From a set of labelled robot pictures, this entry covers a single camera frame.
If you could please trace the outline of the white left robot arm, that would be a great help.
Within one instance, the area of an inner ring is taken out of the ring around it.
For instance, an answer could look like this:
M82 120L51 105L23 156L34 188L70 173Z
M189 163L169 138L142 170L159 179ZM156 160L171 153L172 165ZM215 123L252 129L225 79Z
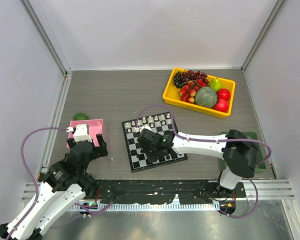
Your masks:
M91 161L106 157L108 150L102 134L96 139L98 146L88 140L67 140L70 151L41 176L40 187L28 205L13 221L0 225L2 239L40 240L70 206L97 195L97 181L87 168Z

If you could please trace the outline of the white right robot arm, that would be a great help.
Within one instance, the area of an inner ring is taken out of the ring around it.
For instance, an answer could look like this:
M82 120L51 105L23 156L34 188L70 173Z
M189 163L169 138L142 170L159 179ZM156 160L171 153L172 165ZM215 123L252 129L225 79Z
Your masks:
M257 165L258 147L240 131L215 136L190 135L168 130L163 134L142 128L137 142L150 162L167 155L197 154L224 160L227 167L221 171L216 191L230 197L243 178L253 178Z

